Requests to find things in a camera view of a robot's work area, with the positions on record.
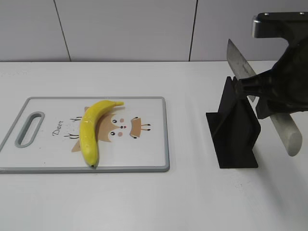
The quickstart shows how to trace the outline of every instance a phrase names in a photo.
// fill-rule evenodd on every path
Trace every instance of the kitchen knife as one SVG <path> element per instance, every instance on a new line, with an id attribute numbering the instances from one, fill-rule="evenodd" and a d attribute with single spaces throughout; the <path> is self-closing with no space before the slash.
<path id="1" fill-rule="evenodd" d="M 256 75 L 250 64 L 230 39 L 227 46 L 227 61 L 237 79 Z M 252 102 L 255 100 L 255 96 L 249 96 L 249 98 Z M 288 113 L 274 114 L 270 118 L 287 153 L 289 156 L 295 156 L 301 149 L 303 142 L 302 134 L 296 123 Z"/>

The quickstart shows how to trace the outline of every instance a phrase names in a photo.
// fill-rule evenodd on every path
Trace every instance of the white cutting board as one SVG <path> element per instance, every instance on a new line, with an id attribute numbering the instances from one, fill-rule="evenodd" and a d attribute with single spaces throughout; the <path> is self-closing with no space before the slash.
<path id="1" fill-rule="evenodd" d="M 79 141 L 79 119 L 84 115 L 85 107 L 104 99 L 123 101 L 124 106 L 113 109 L 102 120 L 98 131 L 100 161 L 98 167 L 92 169 L 87 166 L 76 145 Z M 19 148 L 15 145 L 16 138 L 33 112 L 43 112 L 45 117 L 34 141 Z M 32 137 L 32 134 L 26 134 L 25 140 L 29 136 Z M 162 97 L 29 98 L 0 146 L 2 173 L 168 169 L 166 106 Z"/>

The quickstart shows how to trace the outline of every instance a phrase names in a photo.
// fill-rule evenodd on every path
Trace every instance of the black plastic holder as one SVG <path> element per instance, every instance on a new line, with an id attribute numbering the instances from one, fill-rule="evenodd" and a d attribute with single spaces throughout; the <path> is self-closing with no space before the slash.
<path id="1" fill-rule="evenodd" d="M 227 77 L 218 112 L 206 113 L 220 168 L 258 167 L 252 148 L 261 131 L 247 98 L 238 99 L 237 82 Z"/>

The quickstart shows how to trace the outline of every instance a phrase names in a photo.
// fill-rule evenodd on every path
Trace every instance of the yellow banana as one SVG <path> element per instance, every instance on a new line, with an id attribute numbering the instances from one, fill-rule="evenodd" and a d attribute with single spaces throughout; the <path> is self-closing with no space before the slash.
<path id="1" fill-rule="evenodd" d="M 115 106 L 123 105 L 123 102 L 109 100 L 99 101 L 87 109 L 80 122 L 79 142 L 81 152 L 88 165 L 96 167 L 99 160 L 95 129 L 98 120 Z"/>

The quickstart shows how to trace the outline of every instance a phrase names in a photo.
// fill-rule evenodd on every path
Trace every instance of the white tabletop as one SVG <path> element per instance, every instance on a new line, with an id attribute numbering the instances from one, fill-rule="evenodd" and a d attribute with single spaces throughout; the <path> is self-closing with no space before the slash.
<path id="1" fill-rule="evenodd" d="M 274 62 L 252 62 L 257 73 Z M 260 120 L 258 169 L 219 169 L 205 118 L 218 109 L 227 62 L 0 63 L 0 140 L 30 96 L 163 96 L 166 173 L 0 174 L 0 230 L 306 231 L 307 113 L 289 157 Z"/>

